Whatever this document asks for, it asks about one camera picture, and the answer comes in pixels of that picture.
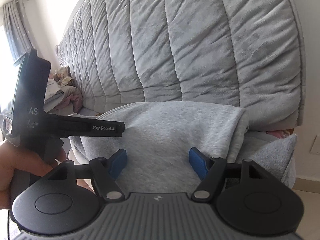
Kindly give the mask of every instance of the handle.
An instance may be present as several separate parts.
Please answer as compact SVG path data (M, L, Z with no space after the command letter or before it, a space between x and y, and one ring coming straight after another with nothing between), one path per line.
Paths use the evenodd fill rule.
M36 152L46 163L54 161L63 145L60 138L21 137L20 146ZM16 197L35 183L40 177L15 169L10 185L11 206Z

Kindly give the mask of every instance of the curtain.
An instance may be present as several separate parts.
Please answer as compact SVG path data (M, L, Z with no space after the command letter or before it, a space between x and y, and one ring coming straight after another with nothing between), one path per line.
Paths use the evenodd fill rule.
M35 48L23 0L14 0L2 6L3 26L15 61L29 48Z

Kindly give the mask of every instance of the gray fleece fabric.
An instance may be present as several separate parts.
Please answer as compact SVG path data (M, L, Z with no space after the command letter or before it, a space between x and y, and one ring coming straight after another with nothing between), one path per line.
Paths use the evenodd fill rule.
M248 131L244 135L236 163L250 158L292 188L296 177L292 157L296 143L297 135L295 134L278 139L265 132Z
M235 162L249 125L244 108L199 102L133 103L98 119L124 122L123 136L70 137L75 155L81 155L76 158L84 164L126 149L128 164L117 179L126 194L192 192L200 179L188 162L190 148L197 147L207 156ZM270 161L268 157L263 159L263 155L261 150L257 156L268 166Z

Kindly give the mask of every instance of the display screen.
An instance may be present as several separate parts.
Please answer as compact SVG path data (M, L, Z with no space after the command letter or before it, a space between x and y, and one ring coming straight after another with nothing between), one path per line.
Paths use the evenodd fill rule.
M11 114L19 77L20 63L0 67L0 106L1 112Z

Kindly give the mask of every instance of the sticker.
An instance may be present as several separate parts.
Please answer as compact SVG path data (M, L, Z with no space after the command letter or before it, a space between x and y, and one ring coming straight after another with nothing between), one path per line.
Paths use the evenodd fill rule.
M6 129L9 133L11 133L11 130L12 130L12 121L11 121L11 119L9 119L9 118L6 118L6 119L5 119L5 129Z

